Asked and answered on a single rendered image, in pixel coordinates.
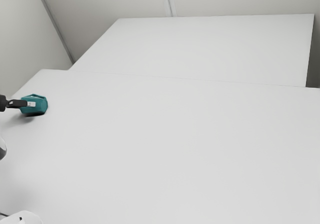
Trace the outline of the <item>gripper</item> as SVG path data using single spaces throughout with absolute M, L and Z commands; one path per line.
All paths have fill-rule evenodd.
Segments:
M 34 101 L 26 101 L 22 99 L 12 99 L 12 100 L 7 100 L 5 95 L 0 94 L 0 112 L 4 112 L 6 108 L 14 108 L 14 109 L 19 109 L 22 107 L 35 107 L 36 102 Z

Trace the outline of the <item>teal faceted mug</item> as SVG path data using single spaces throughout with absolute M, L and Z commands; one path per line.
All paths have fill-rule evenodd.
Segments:
M 26 116 L 44 115 L 48 109 L 48 101 L 44 96 L 31 94 L 22 97 L 21 100 L 27 101 L 27 106 L 20 107 L 21 113 Z

